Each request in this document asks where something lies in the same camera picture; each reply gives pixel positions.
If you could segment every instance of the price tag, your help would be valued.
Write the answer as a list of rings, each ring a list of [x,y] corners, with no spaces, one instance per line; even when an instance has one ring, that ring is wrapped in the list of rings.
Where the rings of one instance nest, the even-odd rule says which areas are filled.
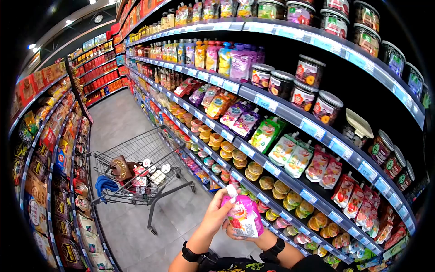
[[[281,174],[281,170],[279,170],[275,165],[271,164],[268,161],[264,162],[263,168],[266,169],[269,173],[271,173],[275,177],[278,177],[279,174]]]
[[[299,195],[311,204],[314,204],[317,201],[317,198],[305,189],[303,189]]]
[[[240,151],[245,153],[248,157],[252,158],[255,154],[255,151],[247,147],[245,144],[240,144],[239,146]]]
[[[329,143],[329,148],[346,161],[348,161],[353,154],[353,151],[336,137],[332,138],[331,142]]]
[[[275,112],[278,107],[278,102],[262,95],[256,94],[254,98],[254,103],[262,106],[263,108],[270,110],[271,112]]]
[[[388,185],[388,183],[382,178],[379,177],[375,182],[375,187],[378,189],[383,195],[387,195],[387,193],[390,191],[391,187]]]
[[[323,136],[325,135],[325,130],[321,127],[319,127],[317,124],[312,122],[311,120],[307,118],[302,118],[301,124],[299,125],[299,128],[303,131],[307,132],[314,138],[316,138],[319,141],[322,141]]]
[[[340,224],[343,221],[343,218],[339,216],[335,211],[331,211],[328,214],[328,217],[337,224]]]
[[[362,161],[362,163],[359,165],[358,172],[360,172],[371,183],[373,183],[376,176],[378,175],[378,173],[365,161]]]
[[[279,215],[287,222],[290,222],[291,220],[293,220],[293,218],[288,216],[285,212],[280,212]]]

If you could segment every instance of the dried fruit jar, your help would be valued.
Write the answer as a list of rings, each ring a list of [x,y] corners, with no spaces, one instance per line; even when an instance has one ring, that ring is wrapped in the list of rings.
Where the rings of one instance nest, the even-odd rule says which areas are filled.
[[[338,97],[327,91],[319,91],[313,115],[323,124],[332,125],[342,107],[343,102]]]
[[[269,93],[279,96],[285,100],[290,98],[290,92],[293,88],[294,75],[279,71],[271,71],[271,78],[269,81]]]
[[[322,79],[323,69],[326,67],[321,61],[315,60],[305,55],[299,55],[298,67],[296,68],[296,80],[319,88],[320,80]]]
[[[319,89],[302,84],[297,80],[293,83],[290,102],[304,111],[310,111]]]
[[[331,9],[322,9],[320,10],[320,14],[323,16],[322,22],[320,23],[320,29],[334,34],[335,36],[342,37],[343,39],[347,37],[349,25],[348,18]]]
[[[316,13],[312,6],[298,1],[287,2],[287,21],[309,26]]]
[[[373,29],[363,24],[355,23],[354,30],[354,43],[370,55],[378,57],[381,37]]]

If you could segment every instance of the round plastic container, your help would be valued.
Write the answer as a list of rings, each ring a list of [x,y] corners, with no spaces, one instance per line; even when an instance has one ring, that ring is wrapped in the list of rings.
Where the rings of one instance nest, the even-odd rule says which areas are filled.
[[[370,55],[378,57],[381,37],[376,31],[359,23],[354,24],[354,31],[354,43],[367,51]]]
[[[408,83],[409,88],[417,98],[422,96],[423,84],[425,80],[417,68],[409,62],[405,62],[402,79]]]
[[[324,0],[324,9],[331,9],[349,18],[349,2],[347,0]]]
[[[367,139],[373,139],[370,125],[361,116],[346,108],[347,124],[343,127],[343,135],[356,146],[362,148]]]
[[[319,88],[323,69],[326,67],[321,61],[305,55],[299,55],[298,67],[296,68],[296,80],[308,86]]]
[[[278,70],[271,71],[269,93],[288,100],[293,88],[293,80],[294,75],[290,73]]]
[[[401,77],[406,62],[405,55],[394,44],[386,40],[383,40],[381,45],[379,59],[386,63],[396,75]]]
[[[382,165],[393,151],[394,145],[390,137],[383,130],[378,130],[378,135],[368,148],[368,153],[378,165]]]
[[[290,102],[304,111],[310,111],[319,89],[302,84],[297,80],[293,83]]]
[[[405,157],[403,157],[403,154],[397,145],[394,145],[394,152],[390,154],[390,157],[385,161],[383,167],[385,173],[387,173],[391,179],[394,179],[405,166]]]
[[[298,1],[287,2],[287,21],[289,22],[309,26],[315,13],[316,9],[309,4]]]
[[[270,65],[263,63],[253,64],[251,84],[266,90],[269,86],[269,79],[271,78],[272,70],[275,70],[275,68]]]
[[[394,181],[396,182],[397,187],[399,187],[401,191],[404,191],[411,184],[411,182],[414,181],[414,179],[414,170],[412,170],[409,161],[406,161],[406,167],[403,168],[402,172],[394,178]]]
[[[270,20],[284,19],[284,4],[273,0],[259,0],[258,2],[258,18]]]
[[[379,34],[379,12],[363,1],[354,1],[355,22],[368,26]]]
[[[327,91],[319,91],[313,115],[324,124],[332,125],[343,107],[343,102]]]
[[[320,10],[320,14],[323,16],[320,29],[346,39],[348,26],[350,24],[346,16],[333,9],[322,9]]]

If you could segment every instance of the juice pouch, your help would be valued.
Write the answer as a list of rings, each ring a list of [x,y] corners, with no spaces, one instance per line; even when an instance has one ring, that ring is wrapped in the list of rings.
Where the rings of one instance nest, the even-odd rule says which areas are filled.
[[[341,208],[346,207],[349,202],[353,187],[356,181],[352,178],[352,172],[344,174],[340,178],[340,182],[337,187],[335,187],[334,195],[331,197],[335,203]]]
[[[298,145],[298,141],[296,140],[298,135],[299,132],[295,132],[291,136],[284,134],[269,152],[269,158],[277,165],[284,166],[290,158],[293,149]]]
[[[335,184],[338,181],[338,178],[341,175],[342,164],[338,162],[340,158],[332,157],[329,161],[328,167],[326,168],[325,174],[320,181],[320,186],[327,190],[334,189]]]
[[[234,207],[227,213],[233,230],[239,236],[257,238],[264,232],[257,204],[249,196],[239,195],[232,184],[227,185],[229,196],[224,196],[221,206],[230,201]]]
[[[349,199],[346,207],[343,209],[343,213],[345,214],[345,216],[347,216],[348,218],[355,218],[359,211],[359,208],[362,205],[363,200],[364,192],[361,187],[355,184],[352,196]]]
[[[314,148],[310,146],[311,140],[308,143],[299,143],[294,148],[293,153],[284,166],[285,171],[294,178],[299,178],[308,166],[308,162],[313,156]]]
[[[218,73],[226,77],[230,76],[231,56],[230,49],[231,43],[224,42],[224,48],[219,49],[219,71]]]
[[[263,120],[258,126],[252,138],[248,141],[253,147],[258,149],[261,153],[266,153],[272,141],[279,133],[278,118],[273,117],[272,120]]]
[[[316,144],[314,147],[313,160],[305,170],[305,175],[307,179],[311,182],[320,182],[325,173],[325,169],[328,166],[329,155],[325,153],[325,149],[320,145]]]
[[[245,111],[237,121],[234,122],[231,129],[243,138],[247,138],[261,117],[257,112],[257,107],[253,111]]]

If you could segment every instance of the store aisle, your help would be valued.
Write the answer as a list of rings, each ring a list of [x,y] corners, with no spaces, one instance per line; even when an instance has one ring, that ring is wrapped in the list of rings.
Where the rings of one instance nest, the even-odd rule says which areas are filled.
[[[90,150],[104,152],[128,139],[152,129],[151,123],[126,89],[93,106],[90,114],[94,119],[91,129]],[[90,159],[91,167],[95,165]],[[194,178],[184,171],[188,181]],[[92,182],[97,180],[91,171]],[[181,185],[176,180],[167,189]],[[196,193],[185,187],[157,202],[152,226],[158,235],[147,230],[149,207],[124,203],[104,203],[96,207],[107,242],[120,268],[127,272],[167,271],[169,264],[199,227],[210,195],[196,182]],[[252,242],[234,241],[220,230],[211,244],[221,257],[252,255],[260,261],[260,250]]]

